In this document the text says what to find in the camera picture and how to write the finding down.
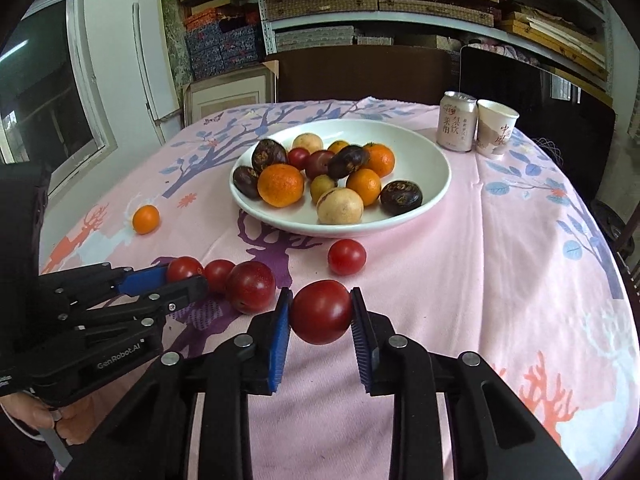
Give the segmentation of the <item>left hand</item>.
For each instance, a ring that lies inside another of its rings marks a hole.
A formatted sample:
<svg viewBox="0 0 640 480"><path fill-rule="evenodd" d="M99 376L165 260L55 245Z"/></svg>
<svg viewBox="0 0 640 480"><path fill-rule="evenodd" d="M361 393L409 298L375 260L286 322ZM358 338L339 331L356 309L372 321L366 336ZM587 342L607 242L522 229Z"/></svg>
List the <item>left hand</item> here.
<svg viewBox="0 0 640 480"><path fill-rule="evenodd" d="M2 396L1 405L9 415L34 429L55 429L69 445L85 443L96 428L92 396L60 408L58 420L54 419L46 404L27 393Z"/></svg>

